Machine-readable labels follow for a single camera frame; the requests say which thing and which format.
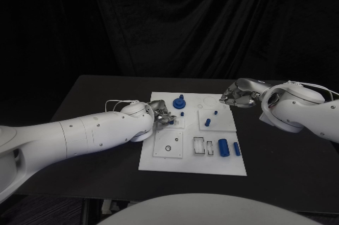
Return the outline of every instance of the white platform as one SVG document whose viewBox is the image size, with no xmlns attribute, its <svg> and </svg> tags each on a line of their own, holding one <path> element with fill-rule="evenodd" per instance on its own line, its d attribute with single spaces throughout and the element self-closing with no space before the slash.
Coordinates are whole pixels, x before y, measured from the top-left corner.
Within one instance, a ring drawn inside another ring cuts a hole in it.
<svg viewBox="0 0 339 225">
<path fill-rule="evenodd" d="M 177 110 L 173 107 L 173 100 L 180 94 L 186 106 Z M 238 142 L 238 137 L 232 112 L 229 107 L 219 103 L 219 98 L 220 94 L 151 93 L 150 100 L 164 100 L 169 111 L 177 116 L 177 122 L 173 125 L 154 123 L 153 135 L 143 141 L 138 170 L 246 176 L 242 155 L 235 155 L 233 142 Z M 205 129 L 207 117 L 210 128 Z M 194 137 L 203 137 L 203 155 L 194 154 Z M 222 138 L 228 140 L 231 153 L 228 157 L 219 154 L 218 140 Z M 207 141 L 212 142 L 213 155 L 207 155 Z"/>
</svg>

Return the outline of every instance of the black backdrop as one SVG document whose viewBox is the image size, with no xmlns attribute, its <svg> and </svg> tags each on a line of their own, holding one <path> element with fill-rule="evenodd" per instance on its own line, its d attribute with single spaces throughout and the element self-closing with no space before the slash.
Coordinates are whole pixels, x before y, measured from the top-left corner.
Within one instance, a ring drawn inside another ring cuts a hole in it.
<svg viewBox="0 0 339 225">
<path fill-rule="evenodd" d="M 339 91 L 337 1 L 0 0 L 1 105 L 60 101 L 82 74 L 291 79 Z"/>
</svg>

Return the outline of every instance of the small blue piece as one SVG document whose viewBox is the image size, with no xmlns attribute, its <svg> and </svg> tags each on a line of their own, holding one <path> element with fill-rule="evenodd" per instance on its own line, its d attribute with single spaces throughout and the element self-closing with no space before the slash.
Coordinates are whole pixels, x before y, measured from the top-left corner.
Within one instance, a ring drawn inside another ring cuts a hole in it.
<svg viewBox="0 0 339 225">
<path fill-rule="evenodd" d="M 207 126 L 207 127 L 209 127 L 209 123 L 210 123 L 210 119 L 206 119 L 205 126 Z"/>
<path fill-rule="evenodd" d="M 180 94 L 180 97 L 173 101 L 173 107 L 176 109 L 182 109 L 184 106 L 186 106 L 186 101 L 183 100 L 183 95 Z"/>
<path fill-rule="evenodd" d="M 239 149 L 238 149 L 238 143 L 233 143 L 233 145 L 235 145 L 235 155 L 241 156 Z"/>
<path fill-rule="evenodd" d="M 228 140 L 219 139 L 218 143 L 219 143 L 220 156 L 222 157 L 229 156 Z"/>
</svg>

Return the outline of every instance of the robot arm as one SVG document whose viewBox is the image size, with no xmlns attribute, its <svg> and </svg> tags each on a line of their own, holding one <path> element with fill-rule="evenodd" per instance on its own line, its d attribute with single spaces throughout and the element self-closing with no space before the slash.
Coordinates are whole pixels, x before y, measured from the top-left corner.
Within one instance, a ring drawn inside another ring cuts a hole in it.
<svg viewBox="0 0 339 225">
<path fill-rule="evenodd" d="M 0 203 L 29 177 L 47 165 L 127 141 L 143 141 L 153 123 L 174 116 L 164 101 L 134 101 L 121 112 L 104 112 L 70 120 L 27 127 L 0 126 Z"/>
<path fill-rule="evenodd" d="M 324 89 L 332 97 L 332 93 L 339 95 L 319 85 L 288 81 L 271 87 L 259 80 L 241 78 L 219 101 L 242 108 L 261 101 L 259 119 L 265 123 L 293 133 L 306 127 L 319 137 L 339 143 L 339 100 L 324 102 L 320 93 L 304 85 Z"/>
</svg>

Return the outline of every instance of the black table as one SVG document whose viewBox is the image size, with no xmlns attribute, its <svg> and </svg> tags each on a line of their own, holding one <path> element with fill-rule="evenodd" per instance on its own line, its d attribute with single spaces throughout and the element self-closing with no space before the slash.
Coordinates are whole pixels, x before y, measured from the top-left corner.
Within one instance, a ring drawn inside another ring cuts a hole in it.
<svg viewBox="0 0 339 225">
<path fill-rule="evenodd" d="M 220 94 L 232 82 L 85 75 L 52 121 L 104 112 L 104 103 L 111 99 L 148 101 L 153 91 Z M 138 171 L 141 143 L 128 142 L 47 166 L 17 193 L 118 200 L 215 193 L 294 211 L 339 213 L 339 155 L 330 142 L 307 129 L 294 134 L 261 122 L 259 105 L 231 110 L 248 176 Z"/>
</svg>

